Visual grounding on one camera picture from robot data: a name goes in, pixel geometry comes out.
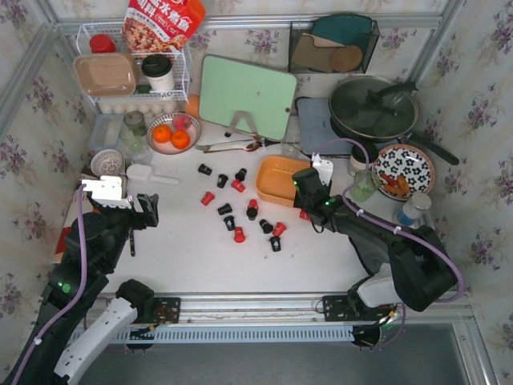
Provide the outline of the orange plastic storage basket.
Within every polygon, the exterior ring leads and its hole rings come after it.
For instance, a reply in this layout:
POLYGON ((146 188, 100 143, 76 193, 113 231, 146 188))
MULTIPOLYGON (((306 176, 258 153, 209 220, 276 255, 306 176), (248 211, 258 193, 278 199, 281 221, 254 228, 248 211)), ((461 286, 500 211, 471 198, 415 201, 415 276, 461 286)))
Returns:
POLYGON ((292 208, 296 196, 292 176, 308 167, 309 162, 288 157, 264 158, 255 180, 258 197, 268 203, 292 208))

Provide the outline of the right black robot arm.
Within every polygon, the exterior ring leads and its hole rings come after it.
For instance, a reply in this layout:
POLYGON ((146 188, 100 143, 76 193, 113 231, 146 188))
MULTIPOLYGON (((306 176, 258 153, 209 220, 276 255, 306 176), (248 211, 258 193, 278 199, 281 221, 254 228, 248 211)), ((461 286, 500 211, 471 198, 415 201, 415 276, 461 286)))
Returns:
POLYGON ((449 302, 450 289, 462 289, 462 274, 430 226, 403 228, 366 212, 345 194, 331 195, 315 168, 296 172, 292 180, 295 206, 316 231, 348 237, 367 272, 347 294, 356 314, 395 304, 421 312, 434 302, 449 302))

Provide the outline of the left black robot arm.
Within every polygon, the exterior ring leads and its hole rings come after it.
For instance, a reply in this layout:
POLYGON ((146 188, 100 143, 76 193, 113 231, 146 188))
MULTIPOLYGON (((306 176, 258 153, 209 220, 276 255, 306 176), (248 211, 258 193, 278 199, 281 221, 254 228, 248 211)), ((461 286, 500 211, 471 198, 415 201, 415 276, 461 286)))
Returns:
POLYGON ((78 198, 87 198, 93 209, 85 213, 81 206, 77 208, 61 262, 50 272, 42 292, 34 329, 6 384, 70 383, 69 374, 55 373, 68 340, 109 282, 107 277, 113 274, 130 232, 159 223, 156 194, 138 194, 141 211, 132 205, 102 205, 83 191, 78 198))

